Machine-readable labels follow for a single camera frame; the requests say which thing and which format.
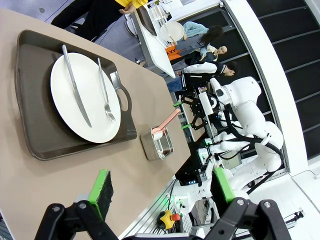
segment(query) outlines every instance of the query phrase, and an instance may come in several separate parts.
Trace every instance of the screw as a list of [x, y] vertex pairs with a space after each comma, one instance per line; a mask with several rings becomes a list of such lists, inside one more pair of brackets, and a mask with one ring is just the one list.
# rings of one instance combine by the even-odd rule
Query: screw
[[80, 203], [80, 204], [79, 204], [79, 208], [81, 208], [81, 209], [85, 209], [86, 206], [87, 206], [87, 205], [86, 205], [85, 203]]
[[243, 204], [245, 204], [245, 201], [243, 201], [242, 199], [239, 199], [238, 201], [236, 201], [236, 203], [242, 206]]
[[53, 211], [58, 212], [59, 210], [60, 210], [60, 207], [58, 206], [53, 207]]
[[271, 207], [271, 204], [270, 202], [266, 201], [264, 204], [263, 204], [266, 208], [270, 208]]

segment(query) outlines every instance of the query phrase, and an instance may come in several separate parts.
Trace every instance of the long dark hair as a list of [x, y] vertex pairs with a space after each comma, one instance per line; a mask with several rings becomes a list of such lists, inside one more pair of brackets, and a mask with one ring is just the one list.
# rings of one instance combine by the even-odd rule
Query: long dark hair
[[220, 26], [211, 26], [207, 33], [205, 33], [202, 38], [201, 42], [204, 46], [210, 44], [213, 40], [220, 38], [224, 34], [222, 27]]

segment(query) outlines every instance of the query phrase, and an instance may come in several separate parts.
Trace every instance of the yellow shirt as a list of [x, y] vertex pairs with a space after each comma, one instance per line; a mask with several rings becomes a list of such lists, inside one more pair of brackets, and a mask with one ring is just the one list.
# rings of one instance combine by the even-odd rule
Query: yellow shirt
[[118, 4], [121, 4], [125, 8], [129, 5], [129, 3], [132, 3], [135, 8], [139, 8], [142, 5], [147, 4], [148, 0], [116, 0]]

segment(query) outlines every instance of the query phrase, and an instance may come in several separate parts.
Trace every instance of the black and white jacket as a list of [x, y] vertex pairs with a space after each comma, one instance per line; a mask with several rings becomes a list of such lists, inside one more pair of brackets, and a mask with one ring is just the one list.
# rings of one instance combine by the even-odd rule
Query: black and white jacket
[[212, 78], [219, 77], [225, 70], [226, 65], [219, 62], [204, 62], [188, 66], [182, 70], [182, 89], [191, 91], [204, 87]]

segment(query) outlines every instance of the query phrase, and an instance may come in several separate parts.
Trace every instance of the green tape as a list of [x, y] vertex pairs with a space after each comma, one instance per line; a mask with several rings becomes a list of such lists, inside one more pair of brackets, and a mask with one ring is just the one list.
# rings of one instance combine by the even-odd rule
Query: green tape
[[105, 180], [107, 178], [109, 171], [105, 169], [101, 169], [99, 171], [98, 176], [95, 179], [94, 185], [92, 187], [92, 190], [89, 194], [88, 201], [96, 208], [98, 211], [98, 214], [103, 219], [102, 214], [100, 212], [99, 206], [98, 206], [98, 198], [101, 193], [102, 187], [105, 183]]
[[182, 102], [180, 101], [180, 102], [177, 102], [176, 104], [173, 104], [173, 107], [175, 108], [175, 107], [177, 107], [177, 106], [180, 106], [182, 104]]
[[234, 198], [235, 194], [234, 191], [232, 190], [229, 181], [225, 175], [225, 171], [222, 167], [216, 167], [214, 170], [214, 173], [216, 175], [216, 178], [218, 179], [221, 189], [223, 191], [223, 195], [225, 200], [230, 203]]
[[186, 129], [186, 128], [189, 128], [189, 127], [191, 127], [191, 124], [184, 125], [184, 126], [181, 127], [181, 129], [183, 130], [183, 129]]

